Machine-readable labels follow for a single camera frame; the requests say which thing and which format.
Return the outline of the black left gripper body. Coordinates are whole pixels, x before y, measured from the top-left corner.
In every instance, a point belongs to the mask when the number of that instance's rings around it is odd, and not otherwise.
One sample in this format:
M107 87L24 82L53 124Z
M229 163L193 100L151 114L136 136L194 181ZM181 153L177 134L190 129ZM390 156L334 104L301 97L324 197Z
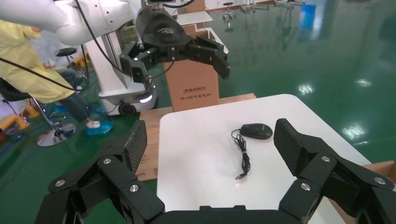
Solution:
M154 63L187 59L187 45L192 43L192 37L164 9L141 8L136 18L136 30Z

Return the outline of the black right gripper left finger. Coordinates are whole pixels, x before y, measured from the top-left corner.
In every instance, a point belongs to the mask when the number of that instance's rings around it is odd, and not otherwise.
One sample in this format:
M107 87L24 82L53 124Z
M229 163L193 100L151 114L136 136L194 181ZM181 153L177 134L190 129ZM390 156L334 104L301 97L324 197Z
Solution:
M147 143L146 124L138 120L86 164L54 179L35 223L81 224L107 199L128 224L153 222L164 213L164 203L136 176Z

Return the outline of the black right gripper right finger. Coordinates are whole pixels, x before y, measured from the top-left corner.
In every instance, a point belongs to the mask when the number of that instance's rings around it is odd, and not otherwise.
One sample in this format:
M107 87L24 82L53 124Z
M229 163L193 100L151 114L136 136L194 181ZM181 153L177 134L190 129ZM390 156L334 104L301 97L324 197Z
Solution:
M387 177L341 157L321 138L299 133L287 119L276 121L274 145L296 178L279 203L281 212L305 224L326 197L357 224L395 223L395 185Z

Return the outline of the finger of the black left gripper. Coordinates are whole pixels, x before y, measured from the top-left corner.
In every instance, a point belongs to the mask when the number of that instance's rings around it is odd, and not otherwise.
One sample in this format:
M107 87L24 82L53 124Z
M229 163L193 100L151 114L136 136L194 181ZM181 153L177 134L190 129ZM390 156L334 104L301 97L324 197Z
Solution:
M157 48L141 49L138 43L127 44L120 54L122 72L135 83L148 83L148 71L160 62Z
M186 56L189 60L212 65L222 79L227 79L230 75L231 67L224 52L224 45L203 35L197 36L186 45Z

